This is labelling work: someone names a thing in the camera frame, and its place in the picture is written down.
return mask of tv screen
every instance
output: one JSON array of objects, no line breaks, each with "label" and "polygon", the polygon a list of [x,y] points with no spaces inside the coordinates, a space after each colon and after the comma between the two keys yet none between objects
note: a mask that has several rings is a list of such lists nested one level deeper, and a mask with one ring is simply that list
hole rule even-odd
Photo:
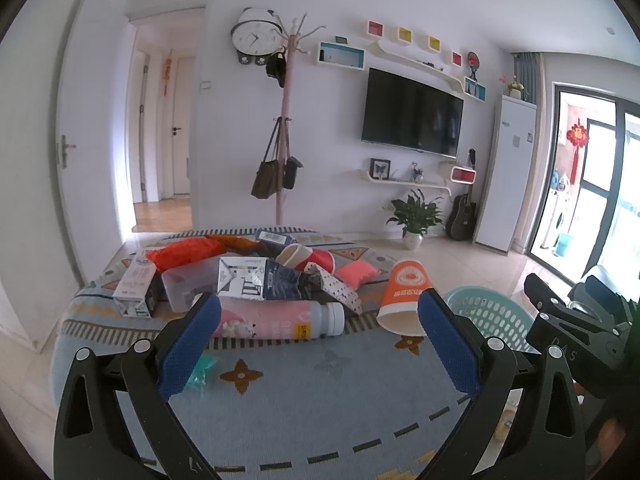
[{"label": "tv screen", "polygon": [[455,157],[462,105],[442,90],[371,68],[362,140]]}]

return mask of red tassel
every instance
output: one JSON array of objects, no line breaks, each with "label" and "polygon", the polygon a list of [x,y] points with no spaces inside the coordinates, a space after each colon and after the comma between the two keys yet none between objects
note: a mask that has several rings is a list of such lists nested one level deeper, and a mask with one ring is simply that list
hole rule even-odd
[{"label": "red tassel", "polygon": [[575,184],[575,177],[576,177],[576,174],[578,173],[578,150],[579,149],[580,148],[576,146],[574,151],[574,164],[571,167],[571,177],[569,179],[569,182],[571,183],[572,186]]}]

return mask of framed butterfly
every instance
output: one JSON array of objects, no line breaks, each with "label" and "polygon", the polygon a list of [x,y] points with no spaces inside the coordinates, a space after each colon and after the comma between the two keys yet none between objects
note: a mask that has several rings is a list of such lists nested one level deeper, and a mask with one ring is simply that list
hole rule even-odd
[{"label": "framed butterfly", "polygon": [[391,161],[372,158],[369,163],[369,176],[376,180],[389,180]]}]

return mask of pink pillow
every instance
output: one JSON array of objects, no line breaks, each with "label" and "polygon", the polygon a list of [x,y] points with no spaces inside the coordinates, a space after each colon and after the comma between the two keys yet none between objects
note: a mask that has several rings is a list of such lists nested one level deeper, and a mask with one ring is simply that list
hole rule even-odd
[{"label": "pink pillow", "polygon": [[353,290],[380,274],[380,270],[365,260],[356,260],[336,270],[334,275],[345,282]]}]

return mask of barcode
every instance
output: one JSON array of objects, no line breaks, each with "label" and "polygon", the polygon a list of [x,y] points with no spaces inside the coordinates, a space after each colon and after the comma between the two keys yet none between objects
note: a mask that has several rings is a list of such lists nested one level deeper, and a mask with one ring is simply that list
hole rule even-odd
[{"label": "barcode", "polygon": [[267,231],[262,231],[260,233],[260,239],[261,240],[268,240],[270,242],[275,242],[277,244],[283,245],[286,243],[287,241],[287,237],[286,236],[282,236],[282,235],[277,235],[274,233],[268,233]]}]

